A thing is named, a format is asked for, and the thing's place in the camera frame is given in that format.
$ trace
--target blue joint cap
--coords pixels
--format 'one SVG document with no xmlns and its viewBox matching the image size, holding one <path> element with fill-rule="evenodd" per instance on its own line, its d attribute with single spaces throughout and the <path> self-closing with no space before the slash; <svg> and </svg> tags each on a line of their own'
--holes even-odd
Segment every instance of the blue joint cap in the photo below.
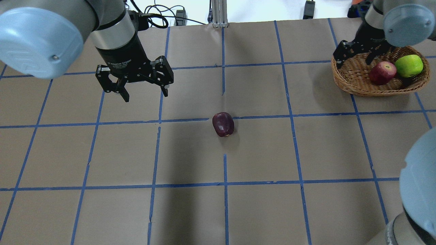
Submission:
<svg viewBox="0 0 436 245">
<path fill-rule="evenodd" d="M 410 149 L 400 174 L 400 195 L 410 217 L 436 237 L 436 128 Z"/>
<path fill-rule="evenodd" d="M 384 18 L 386 40 L 393 46 L 405 47 L 427 39 L 435 27 L 435 16 L 418 4 L 404 4 L 391 9 Z"/>
<path fill-rule="evenodd" d="M 21 73 L 62 76 L 82 50 L 80 31 L 59 14 L 21 7 L 0 15 L 0 60 Z"/>
</svg>

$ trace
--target green apple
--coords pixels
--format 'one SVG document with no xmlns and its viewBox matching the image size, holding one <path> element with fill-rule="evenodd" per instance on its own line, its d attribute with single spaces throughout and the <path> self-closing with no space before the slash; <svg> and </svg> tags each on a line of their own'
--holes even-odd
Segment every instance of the green apple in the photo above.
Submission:
<svg viewBox="0 0 436 245">
<path fill-rule="evenodd" d="M 419 56 L 411 54 L 399 58 L 395 62 L 395 67 L 400 76 L 410 78 L 421 73 L 424 65 Z"/>
</svg>

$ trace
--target fruit basket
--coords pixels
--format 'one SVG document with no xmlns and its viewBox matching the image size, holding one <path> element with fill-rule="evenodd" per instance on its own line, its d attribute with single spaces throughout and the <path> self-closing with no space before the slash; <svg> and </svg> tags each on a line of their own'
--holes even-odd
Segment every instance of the fruit basket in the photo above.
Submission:
<svg viewBox="0 0 436 245">
<path fill-rule="evenodd" d="M 402 78 L 396 75 L 389 83 L 381 86 L 374 85 L 369 80 L 369 72 L 377 63 L 388 61 L 394 64 L 399 58 L 409 54 L 416 54 L 422 59 L 424 69 L 420 74 L 411 78 Z M 410 46 L 389 51 L 387 54 L 375 58 L 370 65 L 365 62 L 367 56 L 368 53 L 363 53 L 349 58 L 340 69 L 336 66 L 336 60 L 331 59 L 334 81 L 339 88 L 359 96 L 390 96 L 416 92 L 430 80 L 428 61 Z"/>
</svg>

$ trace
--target red apple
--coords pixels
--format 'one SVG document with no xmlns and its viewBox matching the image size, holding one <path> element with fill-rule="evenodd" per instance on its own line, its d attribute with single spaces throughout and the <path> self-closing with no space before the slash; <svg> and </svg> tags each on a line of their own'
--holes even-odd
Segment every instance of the red apple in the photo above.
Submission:
<svg viewBox="0 0 436 245">
<path fill-rule="evenodd" d="M 233 131 L 235 130 L 233 118 L 227 112 L 215 114 L 212 118 L 212 124 L 214 125 L 215 132 L 220 137 L 229 136 L 233 134 Z"/>
<path fill-rule="evenodd" d="M 382 61 L 369 72 L 369 80 L 375 85 L 385 85 L 395 77 L 395 74 L 397 74 L 395 65 L 387 61 Z"/>
</svg>

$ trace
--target black plug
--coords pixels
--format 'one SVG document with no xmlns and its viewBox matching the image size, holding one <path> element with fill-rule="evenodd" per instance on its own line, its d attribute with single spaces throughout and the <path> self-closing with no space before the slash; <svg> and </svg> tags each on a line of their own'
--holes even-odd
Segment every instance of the black plug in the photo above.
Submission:
<svg viewBox="0 0 436 245">
<path fill-rule="evenodd" d="M 306 4 L 304 5 L 303 20 L 313 19 L 314 13 L 315 13 L 315 2 L 306 1 Z"/>
</svg>

